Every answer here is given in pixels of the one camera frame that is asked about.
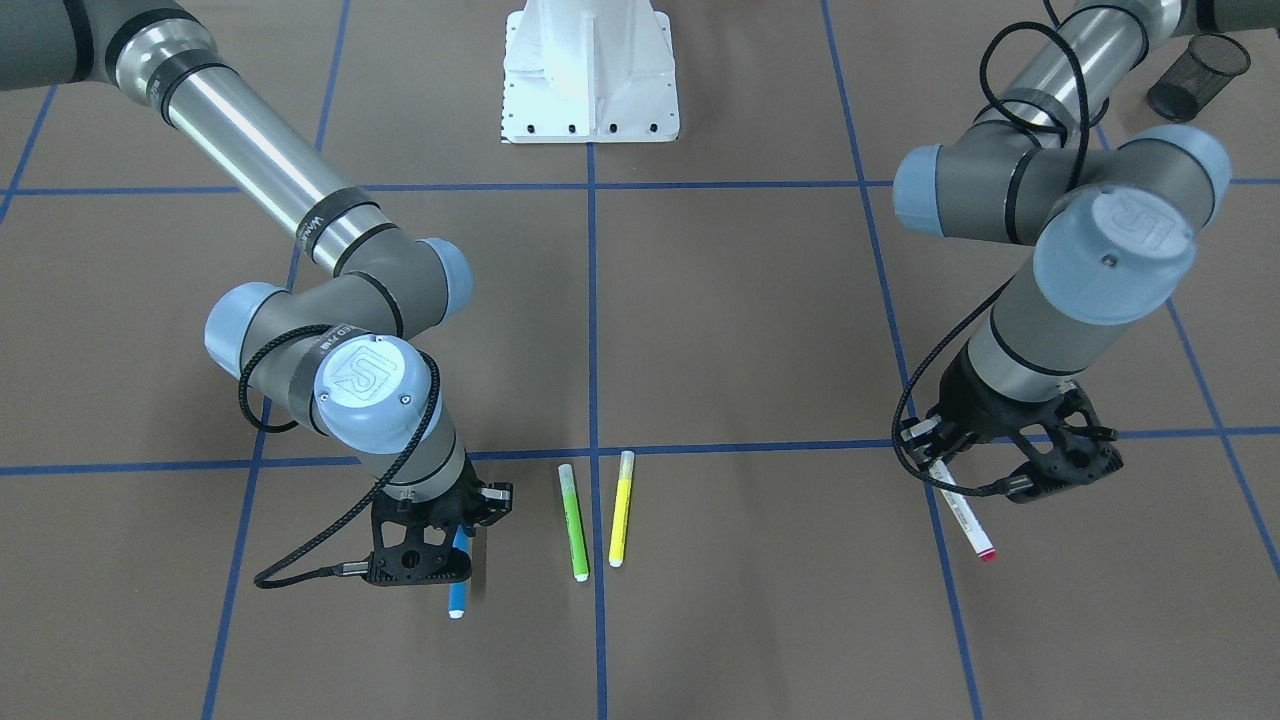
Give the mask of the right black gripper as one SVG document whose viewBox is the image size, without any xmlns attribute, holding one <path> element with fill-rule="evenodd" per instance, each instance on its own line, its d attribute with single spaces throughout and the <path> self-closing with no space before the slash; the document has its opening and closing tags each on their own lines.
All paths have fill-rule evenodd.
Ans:
<svg viewBox="0 0 1280 720">
<path fill-rule="evenodd" d="M 468 605 L 481 605 L 486 593 L 488 529 L 506 518 L 515 505 L 515 487 L 511 483 L 474 484 L 462 482 L 436 498 L 401 503 L 404 519 L 411 527 L 429 527 L 439 530 L 474 528 L 470 538 L 471 577 L 468 579 Z"/>
</svg>

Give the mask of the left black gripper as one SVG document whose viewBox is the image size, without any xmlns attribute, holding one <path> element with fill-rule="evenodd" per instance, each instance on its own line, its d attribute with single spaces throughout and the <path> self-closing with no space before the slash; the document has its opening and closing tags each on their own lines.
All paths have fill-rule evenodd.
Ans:
<svg viewBox="0 0 1280 720">
<path fill-rule="evenodd" d="M 1052 392 L 1046 401 L 1023 402 L 989 388 L 974 370 L 966 352 L 960 352 L 940 380 L 940 401 L 925 418 L 908 416 L 899 421 L 899 446 L 928 473 L 941 473 L 957 455 L 973 445 L 997 438 L 1015 443 L 1029 462 L 1046 462 L 1041 452 L 1021 433 L 1028 427 L 1046 427 L 1052 436 L 1066 416 L 1079 407 L 1080 388 L 1066 383 L 1068 392 Z"/>
</svg>

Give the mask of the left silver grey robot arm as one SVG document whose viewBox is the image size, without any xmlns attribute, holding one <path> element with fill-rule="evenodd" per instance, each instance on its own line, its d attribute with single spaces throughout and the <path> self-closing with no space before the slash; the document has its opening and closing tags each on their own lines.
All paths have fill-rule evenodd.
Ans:
<svg viewBox="0 0 1280 720">
<path fill-rule="evenodd" d="M 1112 150 L 1089 137 L 1112 90 L 1170 38 L 1277 24 L 1275 1 L 1079 1 L 1047 45 L 955 143 L 911 150 L 893 179 L 899 222 L 938 237 L 1032 247 L 988 297 L 945 370 L 937 405 L 909 425 L 901 457 L 931 479 L 974 445 L 1012 439 L 1030 474 L 1087 483 L 1115 461 L 1115 434 L 1078 378 L 1161 306 L 1222 206 L 1228 154 L 1206 132 L 1158 126 Z"/>
</svg>

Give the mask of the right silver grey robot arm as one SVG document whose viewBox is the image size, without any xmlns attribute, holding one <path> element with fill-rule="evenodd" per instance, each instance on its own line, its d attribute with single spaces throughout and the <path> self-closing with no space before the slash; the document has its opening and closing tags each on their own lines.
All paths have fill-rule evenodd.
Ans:
<svg viewBox="0 0 1280 720">
<path fill-rule="evenodd" d="M 228 291 L 204 345 L 264 434 L 306 429 L 349 450 L 372 487 L 253 579 L 280 589 L 329 577 L 458 585 L 463 539 L 508 514 L 513 488 L 477 478 L 445 406 L 442 370 L 416 336 L 474 291 L 463 254 L 416 240 L 348 182 L 220 54 L 174 1 L 5 1 L 3 88 L 97 82 L 193 142 L 291 234 L 326 281 Z"/>
</svg>

